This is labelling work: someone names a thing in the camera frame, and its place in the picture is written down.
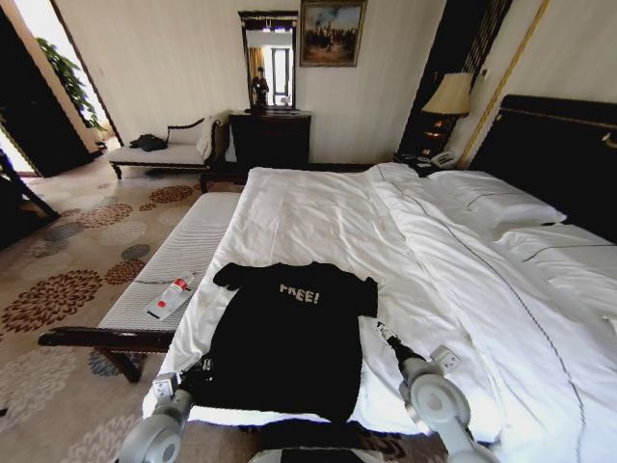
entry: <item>floral carpet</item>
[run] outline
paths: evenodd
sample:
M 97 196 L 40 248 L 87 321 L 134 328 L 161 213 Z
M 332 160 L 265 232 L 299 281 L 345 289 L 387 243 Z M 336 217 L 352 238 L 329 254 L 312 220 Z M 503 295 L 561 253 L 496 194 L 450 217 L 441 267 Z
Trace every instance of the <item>floral carpet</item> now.
M 0 252 L 1 460 L 111 462 L 162 356 L 133 355 L 143 376 L 130 384 L 91 349 L 38 347 L 37 338 L 55 326 L 96 326 L 200 196 L 199 176 L 123 168 L 116 180 L 97 158 L 27 182 L 62 217 Z M 444 461 L 439 440 L 363 442 L 387 460 Z M 246 462 L 260 448 L 259 432 L 189 423 L 178 461 Z

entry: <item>white bed sheet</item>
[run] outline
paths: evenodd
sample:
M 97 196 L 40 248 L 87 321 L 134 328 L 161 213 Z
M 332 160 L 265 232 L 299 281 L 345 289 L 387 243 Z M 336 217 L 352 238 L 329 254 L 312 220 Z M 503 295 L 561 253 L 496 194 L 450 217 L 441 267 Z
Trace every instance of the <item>white bed sheet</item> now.
M 496 380 L 502 461 L 612 461 L 617 341 L 608 327 L 508 260 L 435 191 L 377 167 L 373 184 Z
M 454 224 L 443 213 L 449 208 L 440 208 L 445 199 L 428 182 L 391 164 L 356 175 L 253 169 L 161 372 L 185 368 L 208 350 L 233 295 L 212 283 L 228 262 L 330 262 L 377 281 L 379 318 L 413 349 L 428 356 L 443 343 L 462 358 L 449 377 L 469 400 L 470 430 L 476 439 L 499 442 L 496 449 L 504 461 L 577 461 L 577 451 L 582 461 L 595 461 L 586 455 L 610 449 L 607 439 L 604 449 L 596 443 L 616 432 L 611 423 L 589 428 L 598 419 L 617 422 L 605 408 L 617 398 L 617 367 L 604 354 L 615 348 L 614 340 L 555 307 L 472 227 Z M 412 196 L 440 220 L 427 217 Z M 502 271 L 508 284 L 469 249 Z M 550 335 L 582 395 L 588 429 L 581 446 L 572 384 L 510 286 Z M 397 392 L 401 377 L 392 352 L 374 329 L 374 320 L 361 317 L 360 326 L 362 381 L 350 420 L 378 431 L 417 433 Z M 148 394 L 145 415 L 153 406 Z M 191 412 L 191 420 L 236 425 L 286 418 L 322 421 L 314 415 L 206 407 Z

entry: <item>white pillow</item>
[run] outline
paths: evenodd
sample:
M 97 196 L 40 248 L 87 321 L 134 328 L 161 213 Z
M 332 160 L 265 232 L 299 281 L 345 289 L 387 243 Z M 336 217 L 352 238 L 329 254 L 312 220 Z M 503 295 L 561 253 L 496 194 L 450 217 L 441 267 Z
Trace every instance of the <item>white pillow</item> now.
M 515 229 L 497 243 L 579 305 L 617 318 L 617 245 L 574 225 Z
M 212 125 L 219 121 L 222 125 L 228 123 L 229 111 L 208 116 L 203 119 L 201 124 L 201 136 L 197 141 L 197 151 L 201 154 L 203 160 L 207 160 L 212 155 Z
M 203 160 L 206 160 L 210 157 L 210 153 L 212 151 L 212 147 L 210 147 L 210 142 L 212 141 L 212 124 L 213 117 L 208 116 L 201 123 L 201 136 L 197 141 L 197 151 L 200 153 Z
M 541 225 L 566 219 L 551 205 L 484 172 L 441 171 L 429 177 L 491 229 L 503 224 Z
M 188 125 L 168 125 L 167 143 L 174 145 L 195 145 L 201 137 L 204 119 Z

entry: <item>table lamp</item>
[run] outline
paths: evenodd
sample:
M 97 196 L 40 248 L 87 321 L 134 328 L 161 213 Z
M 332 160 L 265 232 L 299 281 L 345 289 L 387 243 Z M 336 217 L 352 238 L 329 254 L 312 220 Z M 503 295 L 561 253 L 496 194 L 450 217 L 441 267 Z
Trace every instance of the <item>table lamp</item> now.
M 456 119 L 469 114 L 470 89 L 471 74 L 468 72 L 443 76 L 442 83 L 422 108 L 425 113 L 440 115 L 433 122 L 433 128 L 424 131 L 424 136 L 433 142 L 427 140 L 427 147 L 421 151 L 423 156 L 432 156 L 443 150 Z

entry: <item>black t-shirt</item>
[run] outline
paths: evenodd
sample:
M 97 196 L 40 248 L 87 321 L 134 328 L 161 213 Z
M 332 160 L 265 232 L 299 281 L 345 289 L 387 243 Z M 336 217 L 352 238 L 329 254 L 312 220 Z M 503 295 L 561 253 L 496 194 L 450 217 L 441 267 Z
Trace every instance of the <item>black t-shirt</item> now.
M 362 369 L 358 315 L 377 315 L 377 284 L 317 262 L 230 263 L 214 283 L 240 288 L 212 338 L 214 405 L 347 421 Z

